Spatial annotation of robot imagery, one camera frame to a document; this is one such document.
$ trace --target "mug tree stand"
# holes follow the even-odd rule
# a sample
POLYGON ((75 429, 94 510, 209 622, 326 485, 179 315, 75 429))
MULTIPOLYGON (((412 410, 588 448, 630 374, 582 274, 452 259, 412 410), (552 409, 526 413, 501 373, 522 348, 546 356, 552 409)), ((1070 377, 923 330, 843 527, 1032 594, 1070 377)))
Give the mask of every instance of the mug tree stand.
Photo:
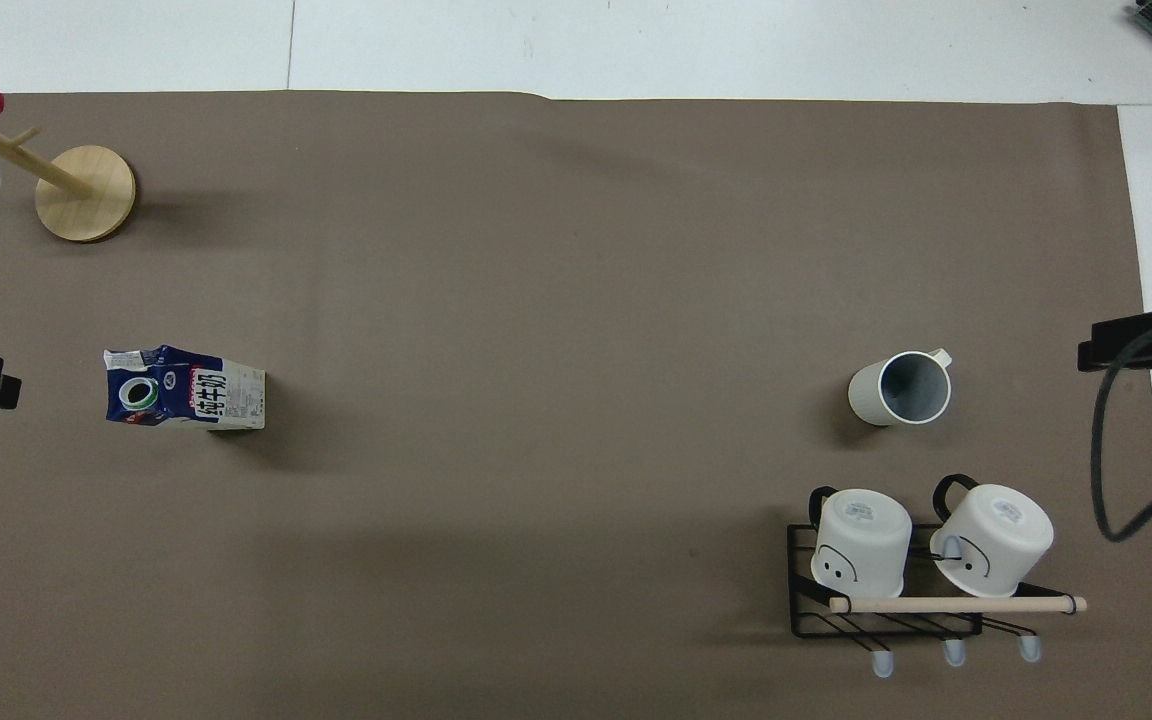
MULTIPOLYGON (((929 538, 940 524, 916 524, 905 562, 905 588, 952 588, 934 566, 929 538)), ((962 594, 958 589, 940 596, 892 598, 851 598, 812 578, 810 561, 814 552, 812 525, 788 525, 786 553, 790 578, 790 632, 803 639, 847 638, 870 653, 870 665, 879 679, 895 670, 895 655, 882 638, 922 637, 940 641, 945 661, 960 667, 967 661, 965 638, 984 630, 1007 632, 1018 638, 1020 655, 1029 662, 1043 657, 1038 632, 1006 623, 986 614, 1000 612, 1061 612, 1074 615, 1087 609, 1082 597, 1049 588, 1020 583, 1013 597, 982 598, 962 594)))
POLYGON ((38 135, 28 129, 18 137, 0 134, 0 158, 38 177, 33 209, 52 234, 73 242, 109 236, 132 213, 136 176, 122 156, 108 147, 73 147, 55 160, 45 160, 23 147, 38 135))

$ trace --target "wooden dowel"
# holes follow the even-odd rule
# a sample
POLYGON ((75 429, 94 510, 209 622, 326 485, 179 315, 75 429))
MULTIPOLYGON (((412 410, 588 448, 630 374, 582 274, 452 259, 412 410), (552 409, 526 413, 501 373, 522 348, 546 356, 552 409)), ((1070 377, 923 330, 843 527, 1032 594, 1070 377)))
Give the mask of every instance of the wooden dowel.
POLYGON ((33 152, 13 145, 12 138, 5 136, 2 132, 0 132, 0 158, 18 165, 20 168, 26 170, 29 174, 33 174, 33 176, 45 179, 45 181, 61 188, 61 190, 65 190, 69 195, 76 197, 91 196, 92 187, 90 184, 61 170, 50 161, 33 154, 33 152))
POLYGON ((40 127, 29 128, 26 129, 26 131, 23 131, 18 136, 13 137, 10 141, 12 145, 14 147, 20 147, 24 145, 24 143, 29 142, 33 136, 38 135, 38 132, 41 132, 40 127))
POLYGON ((829 612, 1083 612, 1083 597, 832 597, 829 612))

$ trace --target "round wooden base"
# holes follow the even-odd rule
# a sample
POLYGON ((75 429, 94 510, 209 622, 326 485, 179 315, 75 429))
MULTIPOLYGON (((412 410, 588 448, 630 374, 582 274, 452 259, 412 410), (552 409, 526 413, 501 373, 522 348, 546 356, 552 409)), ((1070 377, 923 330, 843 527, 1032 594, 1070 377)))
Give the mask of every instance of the round wooden base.
POLYGON ((83 145, 61 152, 54 165, 92 187, 88 197, 38 181, 33 209, 50 232, 74 242, 108 236, 123 223, 136 204, 136 177, 118 152, 99 145, 83 145))

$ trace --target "brown cloth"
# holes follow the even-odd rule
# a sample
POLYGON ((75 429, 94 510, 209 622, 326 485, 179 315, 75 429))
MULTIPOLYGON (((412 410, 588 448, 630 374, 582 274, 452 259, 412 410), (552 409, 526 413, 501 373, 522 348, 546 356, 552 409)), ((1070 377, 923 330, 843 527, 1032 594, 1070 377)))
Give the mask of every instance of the brown cloth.
MULTIPOLYGON (((5 170, 0 717, 1152 717, 1152 525, 1096 531, 1075 370, 1142 309, 1113 108, 9 97, 35 123, 142 200, 74 245, 5 170), (270 426, 104 419, 101 349, 159 343, 268 370, 270 426), (850 415, 937 347, 940 420, 850 415), (791 637, 812 487, 930 521, 947 473, 1046 507, 1030 579, 1091 611, 888 680, 791 637)), ((1108 445, 1121 521, 1145 374, 1108 445)))

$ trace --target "milk carton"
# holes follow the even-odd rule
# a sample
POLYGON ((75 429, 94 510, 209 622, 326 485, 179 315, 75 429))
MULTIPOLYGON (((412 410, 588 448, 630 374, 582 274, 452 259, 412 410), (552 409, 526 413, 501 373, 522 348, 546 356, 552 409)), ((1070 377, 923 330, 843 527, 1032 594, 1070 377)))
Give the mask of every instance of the milk carton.
POLYGON ((105 351, 106 420, 205 430, 265 427, 265 372, 169 344, 105 351))

